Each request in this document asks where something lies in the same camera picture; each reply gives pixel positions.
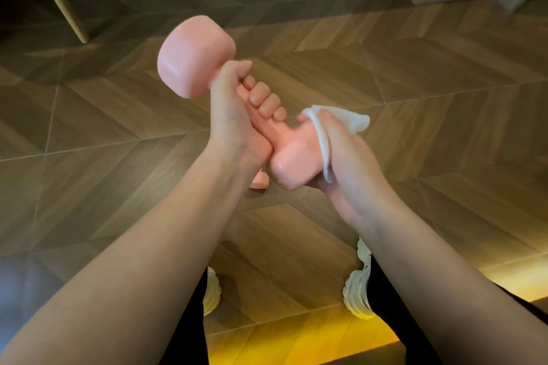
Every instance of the herringbone floor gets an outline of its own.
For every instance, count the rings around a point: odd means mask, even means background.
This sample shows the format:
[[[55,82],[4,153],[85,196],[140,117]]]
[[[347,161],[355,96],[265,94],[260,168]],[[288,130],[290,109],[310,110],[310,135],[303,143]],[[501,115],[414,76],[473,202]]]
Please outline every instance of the herringbone floor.
[[[205,13],[278,93],[371,116],[398,194],[468,261],[548,296],[548,0],[0,0],[0,346],[158,202],[208,139],[207,98],[158,78],[168,32]],[[357,236],[318,191],[249,191],[210,265],[212,364],[319,364],[395,340],[342,305]]]

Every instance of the forearm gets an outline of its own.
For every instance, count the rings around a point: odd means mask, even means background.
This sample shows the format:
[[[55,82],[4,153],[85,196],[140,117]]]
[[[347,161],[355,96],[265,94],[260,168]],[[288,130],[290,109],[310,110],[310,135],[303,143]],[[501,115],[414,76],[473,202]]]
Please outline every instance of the forearm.
[[[446,363],[537,363],[548,356],[548,327],[401,201],[381,209],[379,222],[357,228]]]
[[[157,363],[247,188],[250,175],[220,158],[208,146],[165,199],[38,311],[0,363]]]

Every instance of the black pants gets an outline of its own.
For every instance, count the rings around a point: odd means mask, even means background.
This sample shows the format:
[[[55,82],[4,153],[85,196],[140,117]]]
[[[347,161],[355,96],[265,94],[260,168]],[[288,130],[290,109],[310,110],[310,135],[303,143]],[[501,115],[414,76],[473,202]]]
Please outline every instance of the black pants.
[[[206,294],[207,271],[196,286],[196,290],[183,313],[175,333],[169,342],[161,365],[186,363],[189,358],[196,365],[209,364],[207,357],[206,335],[203,326],[202,300]],[[514,300],[525,307],[548,325],[548,315],[537,306],[508,293]],[[414,320],[400,296],[388,281],[375,258],[371,258],[371,275],[367,284],[367,299],[371,309],[386,322],[406,347],[406,363],[442,364],[440,357]]]

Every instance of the cleaning cloth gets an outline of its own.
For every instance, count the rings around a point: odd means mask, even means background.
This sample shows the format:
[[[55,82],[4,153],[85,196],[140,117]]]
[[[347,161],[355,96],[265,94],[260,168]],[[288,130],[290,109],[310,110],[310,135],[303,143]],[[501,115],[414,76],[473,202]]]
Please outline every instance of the cleaning cloth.
[[[323,129],[322,125],[319,122],[318,113],[322,109],[329,110],[335,117],[338,117],[346,126],[350,134],[354,135],[359,132],[363,132],[369,126],[369,116],[358,114],[357,112],[352,112],[338,107],[329,107],[329,106],[311,106],[307,109],[304,109],[301,114],[307,116],[314,125],[316,133],[318,134],[319,147],[322,150],[323,157],[323,177],[328,183],[333,183],[335,181],[335,175],[330,168],[330,156],[329,153],[329,138],[327,133]]]

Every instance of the dumbbell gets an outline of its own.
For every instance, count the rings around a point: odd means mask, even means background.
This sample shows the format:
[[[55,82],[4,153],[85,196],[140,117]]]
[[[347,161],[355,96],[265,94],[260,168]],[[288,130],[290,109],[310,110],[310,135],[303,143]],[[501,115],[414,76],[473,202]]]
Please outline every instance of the dumbbell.
[[[162,44],[158,73],[181,97],[197,98],[209,91],[223,64],[235,55],[236,44],[229,34],[211,18],[194,16],[177,26]],[[323,169],[318,136],[310,120],[297,128],[289,128],[284,122],[264,119],[248,100],[249,92],[243,85],[238,86],[237,93],[244,102],[251,125],[274,148],[267,163],[274,182],[286,190],[293,190]]]

